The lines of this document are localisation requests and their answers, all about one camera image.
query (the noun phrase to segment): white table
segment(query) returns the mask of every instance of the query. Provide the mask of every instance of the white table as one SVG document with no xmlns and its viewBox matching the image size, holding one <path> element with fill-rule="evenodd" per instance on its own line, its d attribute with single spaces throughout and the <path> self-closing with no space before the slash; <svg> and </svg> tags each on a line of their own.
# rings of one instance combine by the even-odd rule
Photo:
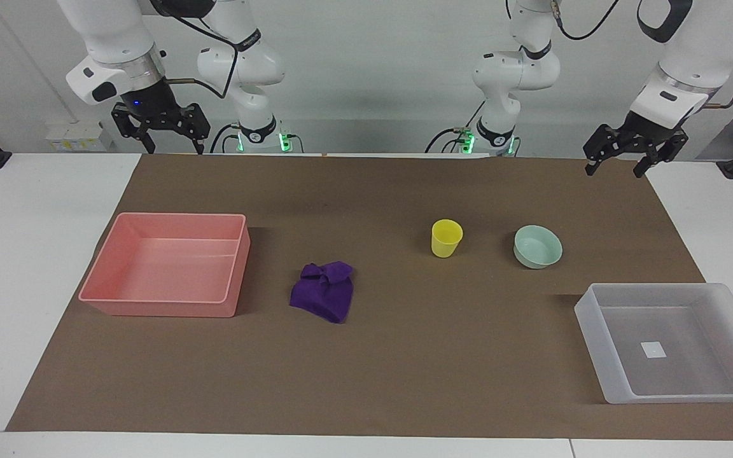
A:
<svg viewBox="0 0 733 458">
<path fill-rule="evenodd" d="M 3 433 L 138 159 L 23 154 L 0 170 L 0 277 L 8 278 L 0 284 L 0 456 L 733 455 L 733 443 L 703 441 Z M 711 164 L 666 164 L 648 176 L 706 281 L 733 292 L 733 182 Z"/>
</svg>

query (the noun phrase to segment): brown table mat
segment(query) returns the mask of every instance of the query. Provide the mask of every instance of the brown table mat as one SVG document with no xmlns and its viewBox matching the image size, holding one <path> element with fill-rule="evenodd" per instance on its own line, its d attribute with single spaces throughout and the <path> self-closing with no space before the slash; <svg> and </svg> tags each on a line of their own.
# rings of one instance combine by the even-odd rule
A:
<svg viewBox="0 0 733 458">
<path fill-rule="evenodd" d="M 733 404 L 603 399 L 573 313 L 587 286 L 703 281 L 631 168 L 143 156 L 116 214 L 248 215 L 238 315 L 111 317 L 73 298 L 8 430 L 733 440 Z M 447 260 L 428 247 L 439 218 L 466 234 Z M 541 272 L 512 253 L 530 223 L 564 244 Z M 337 260 L 356 270 L 346 324 L 288 306 L 304 264 Z"/>
</svg>

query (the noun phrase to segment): purple cloth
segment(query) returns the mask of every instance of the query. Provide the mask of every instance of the purple cloth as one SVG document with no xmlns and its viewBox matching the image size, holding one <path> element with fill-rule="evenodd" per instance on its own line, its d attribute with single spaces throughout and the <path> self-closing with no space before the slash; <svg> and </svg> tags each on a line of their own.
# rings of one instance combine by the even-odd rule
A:
<svg viewBox="0 0 733 458">
<path fill-rule="evenodd" d="M 306 265 L 302 269 L 302 278 L 290 293 L 290 305 L 330 323 L 344 322 L 353 298 L 353 281 L 349 278 L 352 272 L 353 268 L 341 261 L 322 267 Z"/>
</svg>

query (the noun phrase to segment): yellow cup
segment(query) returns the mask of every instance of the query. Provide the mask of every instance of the yellow cup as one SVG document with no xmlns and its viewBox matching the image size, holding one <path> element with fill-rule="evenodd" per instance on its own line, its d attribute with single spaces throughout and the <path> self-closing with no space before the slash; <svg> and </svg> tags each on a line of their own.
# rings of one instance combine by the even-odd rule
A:
<svg viewBox="0 0 733 458">
<path fill-rule="evenodd" d="M 441 219 L 431 226 L 431 252 L 437 258 L 448 258 L 454 254 L 462 239 L 463 229 L 457 221 Z"/>
</svg>

